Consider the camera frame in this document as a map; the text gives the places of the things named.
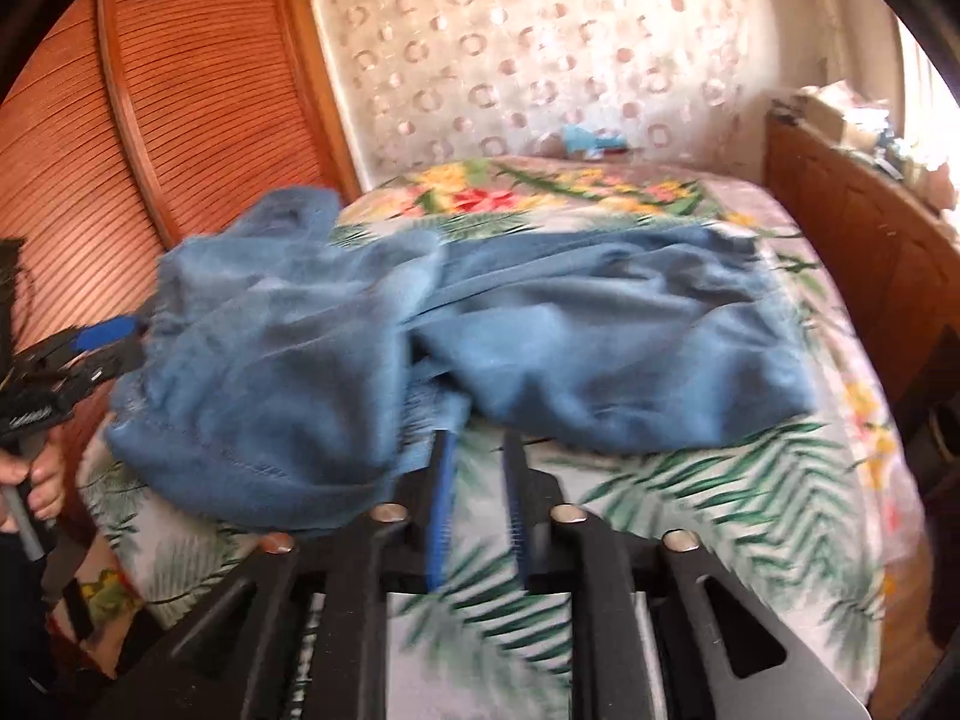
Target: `blue fabric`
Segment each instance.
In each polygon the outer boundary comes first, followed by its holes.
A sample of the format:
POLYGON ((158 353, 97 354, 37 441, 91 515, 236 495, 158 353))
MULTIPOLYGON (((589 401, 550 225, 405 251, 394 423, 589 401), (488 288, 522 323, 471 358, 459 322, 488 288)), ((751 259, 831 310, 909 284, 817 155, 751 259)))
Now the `blue fabric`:
POLYGON ((812 410, 752 241, 682 225, 328 245, 337 199, 275 191, 158 269, 107 441, 158 493, 250 528, 338 527, 469 406, 604 452, 732 445, 812 410))

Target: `wooden wardrobe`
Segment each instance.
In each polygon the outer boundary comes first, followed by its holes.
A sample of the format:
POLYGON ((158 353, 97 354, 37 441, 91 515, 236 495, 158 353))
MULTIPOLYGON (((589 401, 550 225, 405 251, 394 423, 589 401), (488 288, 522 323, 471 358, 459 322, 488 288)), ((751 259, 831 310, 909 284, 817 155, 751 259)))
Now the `wooden wardrobe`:
POLYGON ((0 104, 18 346, 136 309, 164 250, 290 184, 359 194, 308 0, 76 0, 0 104))

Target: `light blue cloth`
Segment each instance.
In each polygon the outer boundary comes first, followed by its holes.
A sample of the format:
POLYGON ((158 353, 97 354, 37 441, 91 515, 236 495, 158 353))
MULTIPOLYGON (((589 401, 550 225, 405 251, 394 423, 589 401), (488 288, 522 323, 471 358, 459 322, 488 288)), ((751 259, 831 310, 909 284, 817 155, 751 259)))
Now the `light blue cloth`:
POLYGON ((470 404, 624 454, 731 445, 812 409, 751 240, 685 224, 341 248, 338 207, 275 191, 161 258, 147 362, 117 383, 107 441, 186 511, 338 527, 470 404))

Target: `bed sheet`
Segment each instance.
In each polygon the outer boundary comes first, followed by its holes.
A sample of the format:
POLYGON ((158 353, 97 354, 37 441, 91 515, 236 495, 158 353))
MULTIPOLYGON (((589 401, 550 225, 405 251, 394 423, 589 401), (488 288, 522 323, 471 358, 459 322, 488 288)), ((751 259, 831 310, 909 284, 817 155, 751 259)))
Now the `bed sheet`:
MULTIPOLYGON (((710 220, 754 235, 803 325, 818 409, 736 447, 605 457, 530 437, 568 499, 640 536, 697 531, 853 693, 877 678, 884 572, 916 542, 922 509, 880 386, 842 301, 765 191, 675 167, 470 160, 398 177, 344 209, 333 236, 362 245, 411 225, 450 239, 710 220)), ((565 598, 515 577, 498 466, 501 433, 474 419, 457 446, 457 504, 442 592, 392 599, 389 715, 560 718, 568 712, 565 598)), ((165 625, 243 560, 256 536, 189 517, 95 437, 80 492, 165 625)))

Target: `patterned cloth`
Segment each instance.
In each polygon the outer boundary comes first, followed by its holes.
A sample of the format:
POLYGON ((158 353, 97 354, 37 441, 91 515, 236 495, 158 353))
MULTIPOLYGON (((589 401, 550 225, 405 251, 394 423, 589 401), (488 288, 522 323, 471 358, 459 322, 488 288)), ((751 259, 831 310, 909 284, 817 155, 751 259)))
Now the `patterned cloth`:
MULTIPOLYGON (((708 218, 762 239, 805 330, 818 408, 739 446, 632 458, 529 440, 566 496, 640 536, 698 531, 857 696, 877 678, 883 565, 909 553, 922 508, 874 372, 837 292, 791 218, 760 188, 663 167, 474 160, 406 175, 341 215, 360 245, 410 225, 451 239, 623 229, 708 218)), ((397 597, 389 713, 397 718, 560 718, 568 712, 565 598, 520 591, 509 553, 501 430, 469 424, 457 450, 448 584, 397 597)), ((78 483, 133 584, 165 625, 256 544, 186 517, 114 461, 99 437, 78 483)))

